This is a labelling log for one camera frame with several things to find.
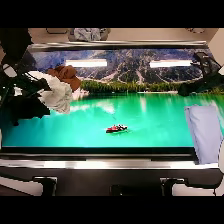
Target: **green forest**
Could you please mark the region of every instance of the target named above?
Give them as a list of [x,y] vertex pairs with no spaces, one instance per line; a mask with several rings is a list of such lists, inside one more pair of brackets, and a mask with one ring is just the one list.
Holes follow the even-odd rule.
[[110,82],[101,83],[96,81],[82,81],[81,89],[89,91],[90,93],[122,93],[122,92],[167,92],[177,91],[179,83],[154,83],[154,84],[137,84],[136,82],[121,83]]

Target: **turquoise water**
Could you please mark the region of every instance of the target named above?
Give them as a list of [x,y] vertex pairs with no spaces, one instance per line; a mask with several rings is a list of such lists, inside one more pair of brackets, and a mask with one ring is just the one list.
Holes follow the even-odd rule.
[[[68,115],[51,111],[42,119],[21,120],[8,130],[3,146],[191,147],[184,107],[193,104],[215,105],[224,132],[224,96],[138,93],[89,97],[72,102]],[[106,134],[118,123],[128,131]]]

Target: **green water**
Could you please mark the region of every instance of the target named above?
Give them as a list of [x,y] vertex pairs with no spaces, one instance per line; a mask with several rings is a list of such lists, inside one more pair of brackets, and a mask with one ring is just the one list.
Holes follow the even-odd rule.
[[[3,138],[3,146],[191,147],[184,107],[194,104],[215,105],[224,132],[224,96],[143,93],[86,98],[72,102],[69,115],[51,111],[42,119],[21,120]],[[118,123],[128,131],[106,133]]]

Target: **clothing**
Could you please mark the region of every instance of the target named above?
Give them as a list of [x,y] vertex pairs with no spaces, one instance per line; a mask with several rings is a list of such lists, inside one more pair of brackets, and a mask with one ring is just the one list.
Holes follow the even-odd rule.
[[44,115],[50,115],[50,110],[37,98],[13,96],[9,98],[6,107],[10,111],[10,119],[15,126],[18,125],[19,119],[42,118]]
[[216,108],[194,105],[184,110],[199,163],[217,163],[223,135]]
[[101,39],[100,28],[75,28],[74,36],[79,41],[99,41]]
[[0,28],[0,41],[5,57],[1,64],[14,66],[25,53],[28,45],[32,44],[28,28]]
[[49,69],[47,73],[51,76],[56,76],[60,81],[70,84],[72,91],[76,91],[81,81],[76,77],[76,70],[71,65],[58,66],[55,69]]
[[39,71],[30,71],[29,74],[37,79],[44,78],[51,88],[52,91],[38,92],[41,95],[38,99],[45,106],[59,113],[70,113],[70,103],[73,100],[73,97],[72,89],[69,84],[60,82],[57,77],[52,77],[51,75]]

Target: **light blue cloth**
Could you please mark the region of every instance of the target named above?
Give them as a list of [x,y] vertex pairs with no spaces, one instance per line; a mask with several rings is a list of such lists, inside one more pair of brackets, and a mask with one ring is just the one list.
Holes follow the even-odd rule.
[[216,108],[194,105],[184,110],[199,163],[217,163],[223,135]]

